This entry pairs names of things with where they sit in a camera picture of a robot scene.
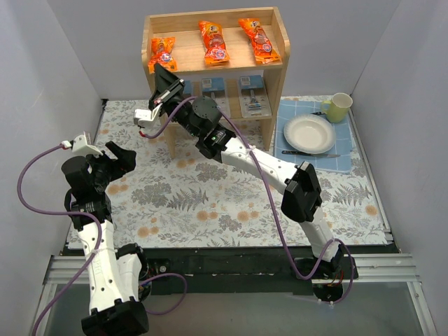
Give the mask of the orange razor pack long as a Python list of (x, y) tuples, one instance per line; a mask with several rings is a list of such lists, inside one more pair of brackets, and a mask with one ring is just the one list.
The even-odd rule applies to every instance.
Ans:
[(238, 23), (250, 40), (256, 65), (281, 61), (258, 18), (240, 18)]

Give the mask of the wooden two-tier shelf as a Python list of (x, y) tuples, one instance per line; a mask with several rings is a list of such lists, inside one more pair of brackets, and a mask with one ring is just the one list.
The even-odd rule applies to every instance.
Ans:
[[(278, 62), (256, 64), (249, 39), (239, 26), (240, 18), (259, 19), (274, 50), (280, 55)], [(204, 63), (205, 47), (199, 30), (199, 21), (206, 20), (218, 23), (223, 28), (223, 38), (230, 52), (227, 65), (207, 66)], [(177, 62), (176, 75), (180, 78), (197, 75), (200, 78), (230, 75), (226, 80), (226, 88), (230, 103), (230, 116), (234, 121), (242, 120), (237, 91), (237, 79), (250, 71), (261, 70), (267, 91), (267, 100), (272, 114), (258, 116), (262, 145), (269, 150), (277, 121), (277, 112), (284, 88), (291, 44), (276, 7), (238, 8), (226, 10), (197, 11), (187, 13), (170, 13), (165, 15), (149, 15), (143, 28), (141, 59), (149, 88), (155, 89), (155, 76), (148, 69), (151, 57), (151, 40), (155, 37), (175, 37), (173, 57)]]

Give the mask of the blue razor blister pack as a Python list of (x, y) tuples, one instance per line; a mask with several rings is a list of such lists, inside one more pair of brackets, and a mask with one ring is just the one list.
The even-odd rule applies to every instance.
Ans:
[(224, 78), (203, 78), (200, 82), (200, 93), (206, 97), (212, 98), (227, 117), (231, 116), (227, 86)]
[(241, 76), (237, 83), (243, 118), (269, 117), (272, 115), (265, 83), (261, 75)]
[(187, 99), (190, 97), (195, 97), (196, 94), (194, 93), (194, 85), (190, 80), (186, 80), (184, 82), (183, 92), (181, 94), (181, 99)]

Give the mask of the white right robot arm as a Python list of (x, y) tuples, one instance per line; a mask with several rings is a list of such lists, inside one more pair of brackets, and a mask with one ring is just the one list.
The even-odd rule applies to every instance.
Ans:
[(152, 118), (167, 114), (169, 120), (196, 137), (195, 146), (204, 157), (250, 173), (262, 180), (266, 190), (275, 188), (282, 195), (281, 212), (300, 225), (314, 256), (300, 261), (311, 268), (303, 275), (291, 253), (286, 252), (296, 276), (303, 280), (312, 279), (315, 273), (335, 277), (342, 271), (343, 259), (349, 261), (354, 276), (353, 257), (345, 244), (334, 237), (323, 216), (321, 187), (314, 166), (308, 162), (285, 162), (250, 146), (236, 126), (228, 129), (221, 125), (224, 114), (213, 99), (184, 98), (183, 79), (160, 64), (154, 66), (154, 74), (155, 88), (148, 103)]

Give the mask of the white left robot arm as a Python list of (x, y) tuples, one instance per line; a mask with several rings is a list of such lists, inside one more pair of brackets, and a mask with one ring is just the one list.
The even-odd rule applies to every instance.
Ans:
[(142, 335), (148, 332), (148, 317), (139, 298), (138, 281), (149, 271), (143, 250), (137, 244), (116, 249), (111, 202), (106, 194), (110, 182), (136, 167), (136, 152), (110, 141), (115, 155), (90, 144), (85, 135), (64, 142), (74, 157), (62, 165), (70, 193), (64, 205), (76, 212), (72, 223), (83, 244), (90, 283), (89, 315), (81, 321), (85, 335)]

